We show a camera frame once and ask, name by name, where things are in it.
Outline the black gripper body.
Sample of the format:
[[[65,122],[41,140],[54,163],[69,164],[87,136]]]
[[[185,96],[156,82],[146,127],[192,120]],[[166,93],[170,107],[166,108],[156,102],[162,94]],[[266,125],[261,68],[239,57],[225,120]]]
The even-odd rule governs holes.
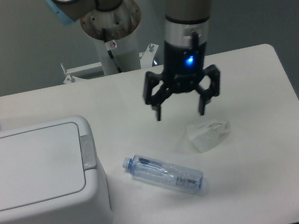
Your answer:
[[[205,76],[212,79],[209,69],[204,69],[206,44],[200,44],[198,36],[192,36],[190,46],[177,47],[165,42],[162,88],[166,95],[191,92],[197,89]]]

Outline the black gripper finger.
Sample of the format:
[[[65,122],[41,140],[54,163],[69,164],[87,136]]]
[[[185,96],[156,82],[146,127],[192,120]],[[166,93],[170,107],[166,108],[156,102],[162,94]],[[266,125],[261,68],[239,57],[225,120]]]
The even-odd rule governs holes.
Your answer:
[[[220,70],[216,67],[216,65],[210,65],[198,73],[198,80],[196,81],[195,90],[200,95],[198,112],[201,116],[204,115],[206,105],[211,102],[211,99],[220,95],[220,75]],[[210,79],[208,89],[203,89],[203,87],[200,85],[200,82],[203,80],[203,78],[205,78],[205,76],[208,76]]]
[[[157,121],[160,121],[161,105],[174,93],[174,81],[166,69],[160,74],[148,71],[144,79],[143,99],[156,112]]]

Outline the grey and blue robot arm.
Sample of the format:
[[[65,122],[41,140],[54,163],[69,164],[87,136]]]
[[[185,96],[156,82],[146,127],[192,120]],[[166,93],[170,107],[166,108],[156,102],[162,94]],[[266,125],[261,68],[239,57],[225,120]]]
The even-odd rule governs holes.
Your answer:
[[[157,115],[172,94],[198,92],[198,111],[220,92],[220,72],[204,66],[211,0],[165,2],[164,61],[161,73],[146,72],[143,98]],[[138,27],[141,13],[132,0],[45,0],[63,24],[81,22],[87,35],[100,42],[115,72],[123,72],[120,42]]]

